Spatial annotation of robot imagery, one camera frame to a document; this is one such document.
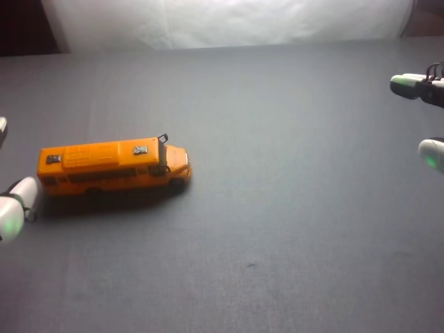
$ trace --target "gray surface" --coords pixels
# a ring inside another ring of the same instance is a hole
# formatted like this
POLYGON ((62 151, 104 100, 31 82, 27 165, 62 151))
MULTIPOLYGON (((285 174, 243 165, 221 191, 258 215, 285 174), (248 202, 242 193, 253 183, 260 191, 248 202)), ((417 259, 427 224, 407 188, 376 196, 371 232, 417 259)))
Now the gray surface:
POLYGON ((27 225, 2 332, 442 332, 444 110, 392 95, 444 40, 0 60, 0 186, 44 146, 168 132, 183 196, 27 225))

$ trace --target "gray tablecloth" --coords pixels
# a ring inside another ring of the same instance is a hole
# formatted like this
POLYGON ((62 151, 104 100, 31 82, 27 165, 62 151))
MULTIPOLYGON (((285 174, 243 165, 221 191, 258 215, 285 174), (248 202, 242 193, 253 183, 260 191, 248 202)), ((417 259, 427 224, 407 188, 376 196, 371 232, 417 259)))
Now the gray tablecloth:
POLYGON ((389 81, 443 41, 1 59, 1 188, 42 147, 165 132, 194 181, 133 210, 47 203, 0 247, 0 331, 441 333, 444 177, 417 147, 444 110, 389 81))

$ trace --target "white curtain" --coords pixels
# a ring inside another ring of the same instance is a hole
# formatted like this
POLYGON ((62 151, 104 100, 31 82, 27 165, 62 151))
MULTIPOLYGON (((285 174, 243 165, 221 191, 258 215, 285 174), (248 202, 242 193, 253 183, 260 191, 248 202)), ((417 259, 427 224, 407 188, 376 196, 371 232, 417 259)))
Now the white curtain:
POLYGON ((413 0, 42 0, 63 51, 396 38, 413 0))

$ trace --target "school bus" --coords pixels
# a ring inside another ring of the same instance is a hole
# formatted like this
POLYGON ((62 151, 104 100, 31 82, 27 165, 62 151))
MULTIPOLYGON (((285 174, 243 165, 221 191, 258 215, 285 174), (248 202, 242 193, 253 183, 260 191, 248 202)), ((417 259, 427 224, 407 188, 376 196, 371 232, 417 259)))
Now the school bus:
POLYGON ((37 176, 50 196, 169 185, 183 189, 191 162, 168 135, 128 141, 44 148, 37 176))

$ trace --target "bus wheel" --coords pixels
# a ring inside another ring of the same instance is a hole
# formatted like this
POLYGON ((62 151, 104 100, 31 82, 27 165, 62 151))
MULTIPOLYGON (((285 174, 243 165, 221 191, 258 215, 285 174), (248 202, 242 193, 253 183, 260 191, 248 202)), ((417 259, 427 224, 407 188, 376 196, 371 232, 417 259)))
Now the bus wheel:
POLYGON ((185 181, 182 178, 172 178, 168 186, 174 192, 181 192, 185 189, 185 181))
POLYGON ((98 196, 102 192, 103 190, 100 187, 90 187, 89 189, 86 190, 86 194, 88 196, 98 196))

